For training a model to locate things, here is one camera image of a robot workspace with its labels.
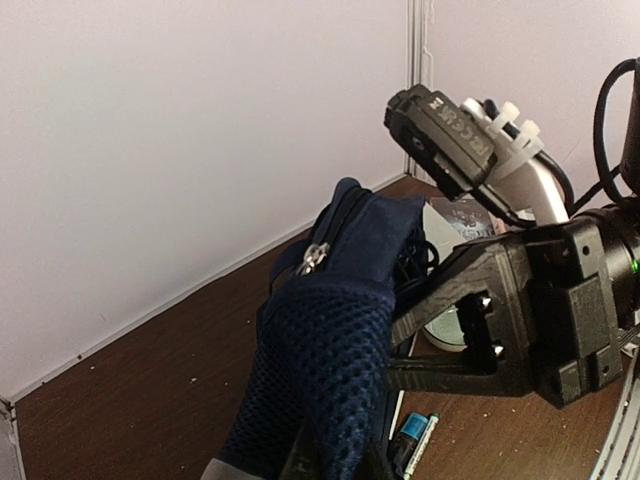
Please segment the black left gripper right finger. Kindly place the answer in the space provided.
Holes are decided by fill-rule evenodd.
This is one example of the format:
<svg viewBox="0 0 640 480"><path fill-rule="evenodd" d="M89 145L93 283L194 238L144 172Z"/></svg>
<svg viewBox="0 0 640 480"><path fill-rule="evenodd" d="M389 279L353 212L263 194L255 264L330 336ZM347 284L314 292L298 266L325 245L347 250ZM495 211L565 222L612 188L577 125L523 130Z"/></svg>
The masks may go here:
<svg viewBox="0 0 640 480"><path fill-rule="evenodd" d="M279 473L280 479L394 479L391 464L383 450L379 414L369 416L361 442L348 438L338 449L320 439L309 416L302 422Z"/></svg>

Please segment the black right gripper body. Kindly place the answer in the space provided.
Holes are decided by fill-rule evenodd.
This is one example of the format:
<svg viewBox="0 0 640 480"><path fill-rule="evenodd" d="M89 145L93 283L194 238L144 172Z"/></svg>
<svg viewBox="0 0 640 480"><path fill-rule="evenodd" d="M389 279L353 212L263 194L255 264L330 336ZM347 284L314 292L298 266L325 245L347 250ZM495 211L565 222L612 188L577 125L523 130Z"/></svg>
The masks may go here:
<svg viewBox="0 0 640 480"><path fill-rule="evenodd" d="M615 380L621 355L612 253L591 219L461 249L466 389L536 392L563 408Z"/></svg>

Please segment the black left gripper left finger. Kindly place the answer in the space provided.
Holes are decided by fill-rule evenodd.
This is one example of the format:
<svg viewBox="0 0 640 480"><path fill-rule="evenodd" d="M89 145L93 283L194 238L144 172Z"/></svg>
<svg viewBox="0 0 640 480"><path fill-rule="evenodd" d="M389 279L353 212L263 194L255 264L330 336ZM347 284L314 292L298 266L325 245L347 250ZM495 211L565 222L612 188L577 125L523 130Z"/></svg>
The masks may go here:
<svg viewBox="0 0 640 480"><path fill-rule="evenodd" d="M213 458L202 473L202 480L248 480L250 475L218 458Z"/></svg>

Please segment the navy blue student backpack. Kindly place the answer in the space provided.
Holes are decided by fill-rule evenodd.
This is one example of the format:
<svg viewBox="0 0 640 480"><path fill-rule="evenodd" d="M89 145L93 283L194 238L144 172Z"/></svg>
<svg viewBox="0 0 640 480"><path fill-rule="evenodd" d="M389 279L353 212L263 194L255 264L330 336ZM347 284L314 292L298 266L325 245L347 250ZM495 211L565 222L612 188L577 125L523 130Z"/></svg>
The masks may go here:
<svg viewBox="0 0 640 480"><path fill-rule="evenodd" d="M306 416L334 449L379 411L398 296L428 267L422 196L392 199L340 180L308 236L287 248L257 312L240 410L214 457L277 479Z"/></svg>

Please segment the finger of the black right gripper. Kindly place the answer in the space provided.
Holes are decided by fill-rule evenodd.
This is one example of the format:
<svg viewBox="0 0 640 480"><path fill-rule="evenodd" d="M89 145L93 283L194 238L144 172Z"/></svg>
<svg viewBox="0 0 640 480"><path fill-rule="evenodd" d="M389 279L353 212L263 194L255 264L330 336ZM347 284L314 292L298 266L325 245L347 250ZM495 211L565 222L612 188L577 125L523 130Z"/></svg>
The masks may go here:
<svg viewBox="0 0 640 480"><path fill-rule="evenodd" d="M473 350L508 347L508 237L467 242L398 307L392 345L398 346L450 307L458 310L465 341Z"/></svg>
<svg viewBox="0 0 640 480"><path fill-rule="evenodd" d="M528 374L508 366L487 373L453 357L392 358L386 375L390 390L475 396L523 397Z"/></svg>

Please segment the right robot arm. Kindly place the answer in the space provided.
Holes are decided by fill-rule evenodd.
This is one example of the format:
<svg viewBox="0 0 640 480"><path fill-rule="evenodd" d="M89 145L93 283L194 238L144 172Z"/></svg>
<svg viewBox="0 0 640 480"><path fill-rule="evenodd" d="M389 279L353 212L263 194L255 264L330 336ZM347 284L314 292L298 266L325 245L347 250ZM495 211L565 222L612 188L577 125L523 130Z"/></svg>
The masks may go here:
<svg viewBox="0 0 640 480"><path fill-rule="evenodd" d="M397 306L399 345L454 309L465 348L454 354L391 359L393 390L521 397L536 392L556 407L603 389L622 370L620 329L639 308L639 108L630 108L623 156L607 161L609 93L639 62L620 62L599 91L593 121L595 190L609 204L560 200L562 216L519 216L490 183L500 167L534 161L537 129L490 102L455 105L417 85L387 104L392 138L450 199L471 195L510 226L508 233L456 246Z"/></svg>

